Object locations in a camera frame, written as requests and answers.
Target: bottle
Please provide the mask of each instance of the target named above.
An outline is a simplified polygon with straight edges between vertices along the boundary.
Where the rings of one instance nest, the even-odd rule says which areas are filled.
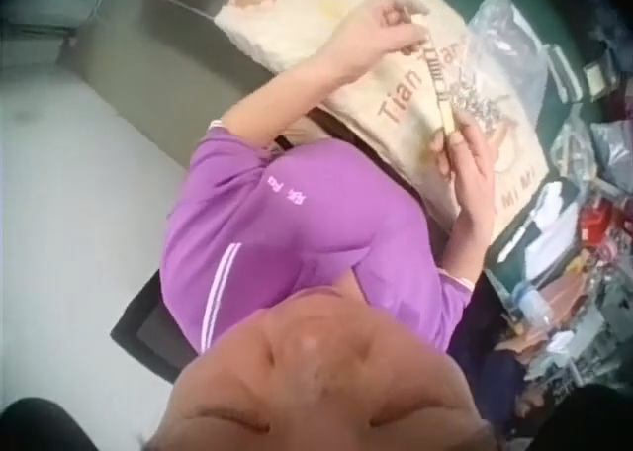
[[[539,291],[529,282],[518,284],[512,292],[517,307],[532,327],[549,330],[554,325],[554,312]]]

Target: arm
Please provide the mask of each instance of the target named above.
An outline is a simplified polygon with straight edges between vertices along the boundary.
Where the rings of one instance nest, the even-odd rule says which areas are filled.
[[[464,114],[457,118],[461,130],[449,136],[448,154],[462,211],[453,225],[441,266],[451,276],[474,285],[493,236],[494,157],[476,122]]]
[[[340,71],[315,56],[239,101],[225,113],[223,123],[252,147],[266,147],[344,83]]]
[[[489,244],[474,231],[469,219],[460,214],[453,225],[441,263],[449,275],[466,280],[473,286],[484,269],[484,257]]]
[[[313,57],[276,76],[223,116],[225,127],[252,147],[266,147],[294,121],[387,53],[411,55],[426,36],[411,22],[426,12],[410,0],[369,0],[353,10]]]

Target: canvas bag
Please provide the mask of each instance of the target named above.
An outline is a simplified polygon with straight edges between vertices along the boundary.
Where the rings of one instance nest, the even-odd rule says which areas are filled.
[[[281,72],[313,55],[344,16],[365,0],[228,0],[215,23],[258,63]],[[459,80],[467,27],[443,0],[419,0],[447,81]],[[487,133],[498,148],[494,239],[525,207],[548,172],[533,127],[499,74],[486,75],[480,95],[502,98],[502,127]],[[420,53],[387,55],[369,73],[333,93],[321,106],[368,143],[424,199],[431,214],[450,228],[458,213],[452,186],[441,178],[428,143],[442,127],[437,94]]]

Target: person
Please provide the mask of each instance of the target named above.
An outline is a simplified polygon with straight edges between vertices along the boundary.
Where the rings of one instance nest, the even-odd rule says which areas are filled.
[[[365,2],[314,56],[211,123],[160,269],[164,302],[200,355],[147,449],[492,445],[445,354],[493,231],[492,155],[477,124],[458,114],[447,137],[461,212],[439,266],[419,204],[353,146],[266,150],[383,56],[419,50],[426,30],[410,16],[424,11]]]

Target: purple shirt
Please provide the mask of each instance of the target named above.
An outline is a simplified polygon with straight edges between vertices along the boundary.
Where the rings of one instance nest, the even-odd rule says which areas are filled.
[[[349,268],[371,306],[447,348],[471,294],[436,268],[410,194],[345,142],[274,158],[212,124],[169,215],[160,268],[165,304],[193,347]]]

